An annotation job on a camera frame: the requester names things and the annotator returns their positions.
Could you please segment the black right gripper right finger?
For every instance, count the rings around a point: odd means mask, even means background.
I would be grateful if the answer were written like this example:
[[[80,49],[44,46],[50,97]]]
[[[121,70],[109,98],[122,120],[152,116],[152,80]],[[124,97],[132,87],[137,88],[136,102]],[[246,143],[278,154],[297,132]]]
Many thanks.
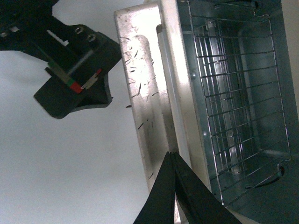
[[[178,202],[190,224],[239,224],[197,177],[183,158],[171,154],[175,171],[175,192]]]

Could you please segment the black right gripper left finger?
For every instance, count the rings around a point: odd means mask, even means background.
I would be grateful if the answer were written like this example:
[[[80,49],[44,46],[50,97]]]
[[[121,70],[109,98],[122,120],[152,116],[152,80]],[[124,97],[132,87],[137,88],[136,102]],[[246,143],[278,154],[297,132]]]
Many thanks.
[[[175,171],[170,153],[166,153],[149,197],[135,224],[173,224],[175,205]]]

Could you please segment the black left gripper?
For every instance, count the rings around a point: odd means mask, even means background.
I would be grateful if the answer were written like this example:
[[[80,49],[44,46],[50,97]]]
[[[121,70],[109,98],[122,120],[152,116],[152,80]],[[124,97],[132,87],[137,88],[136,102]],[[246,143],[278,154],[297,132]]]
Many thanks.
[[[117,42],[89,27],[65,25],[52,14],[54,0],[3,0],[0,49],[47,62],[49,80],[35,93],[52,117],[105,108],[112,102],[108,73],[121,60]]]

